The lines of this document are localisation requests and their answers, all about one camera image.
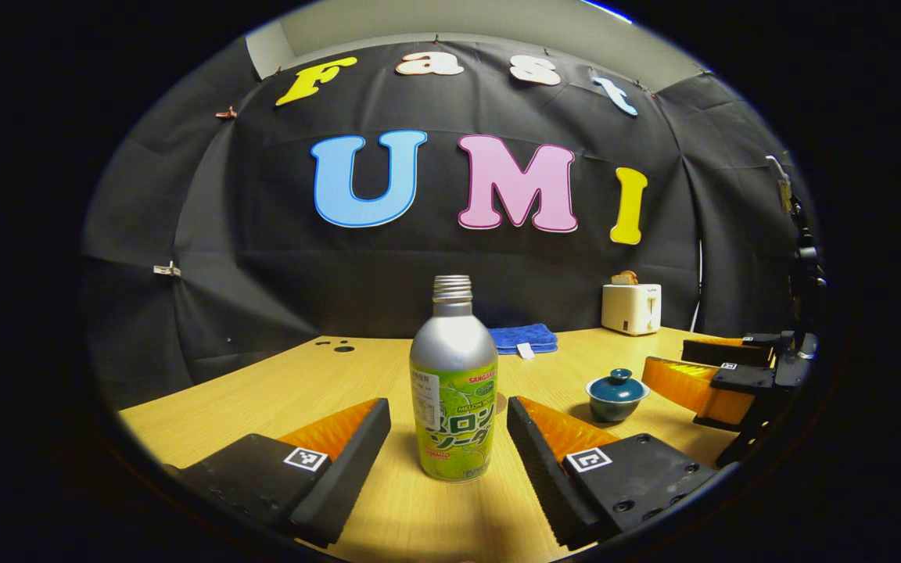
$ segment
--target blue letter u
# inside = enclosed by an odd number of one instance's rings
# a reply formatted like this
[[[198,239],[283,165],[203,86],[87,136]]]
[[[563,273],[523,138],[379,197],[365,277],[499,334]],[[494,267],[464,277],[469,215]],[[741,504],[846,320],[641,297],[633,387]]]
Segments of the blue letter u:
[[[325,139],[311,147],[315,165],[315,209],[323,220],[340,227],[375,227],[394,221],[415,199],[416,147],[426,142],[422,131],[389,131],[378,142],[389,147],[389,187],[377,199],[354,195],[354,154],[364,138],[350,135]]]

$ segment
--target bottle label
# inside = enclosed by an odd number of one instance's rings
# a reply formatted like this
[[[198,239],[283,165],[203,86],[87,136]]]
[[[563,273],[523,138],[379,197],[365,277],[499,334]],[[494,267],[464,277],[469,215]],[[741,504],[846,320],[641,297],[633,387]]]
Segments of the bottle label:
[[[497,364],[466,371],[411,366],[410,372],[423,471],[444,481],[482,475],[493,445]]]

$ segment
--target table surface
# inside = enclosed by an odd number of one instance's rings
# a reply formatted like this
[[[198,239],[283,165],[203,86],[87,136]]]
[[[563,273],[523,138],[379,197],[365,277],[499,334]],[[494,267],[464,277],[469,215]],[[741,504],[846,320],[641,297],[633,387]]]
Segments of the table surface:
[[[630,336],[607,328],[559,332],[558,352],[500,356],[498,392],[522,395],[589,421],[586,384],[648,356],[678,360],[697,332],[661,328]],[[348,341],[340,345],[339,341]],[[316,345],[316,342],[329,342]],[[389,400],[391,432],[339,538],[326,553],[348,561],[537,563],[573,552],[555,542],[521,459],[496,414],[493,460],[483,477],[443,483],[422,473],[412,421],[411,339],[321,336],[174,395],[121,411],[161,463],[187,467],[251,432],[278,438],[375,396]],[[336,352],[353,346],[353,352]],[[714,466],[736,432],[691,423],[694,413],[651,393],[628,420],[601,425],[616,437],[648,432]]]

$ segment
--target aluminum bottle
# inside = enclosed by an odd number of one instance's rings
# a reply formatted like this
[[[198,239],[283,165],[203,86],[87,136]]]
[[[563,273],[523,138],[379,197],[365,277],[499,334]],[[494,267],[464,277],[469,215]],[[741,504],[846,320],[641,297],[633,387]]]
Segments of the aluminum bottle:
[[[410,374],[419,464],[441,481],[471,481],[489,467],[498,352],[472,314],[468,275],[433,279],[433,317],[412,339]]]

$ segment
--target white ceiling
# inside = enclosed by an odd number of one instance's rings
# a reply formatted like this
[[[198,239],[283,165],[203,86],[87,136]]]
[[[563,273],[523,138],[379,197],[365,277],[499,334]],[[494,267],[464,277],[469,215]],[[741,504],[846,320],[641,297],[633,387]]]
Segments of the white ceiling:
[[[522,42],[614,71],[651,90],[700,72],[635,23],[580,0],[321,0],[246,36],[260,77],[371,45],[430,40]]]

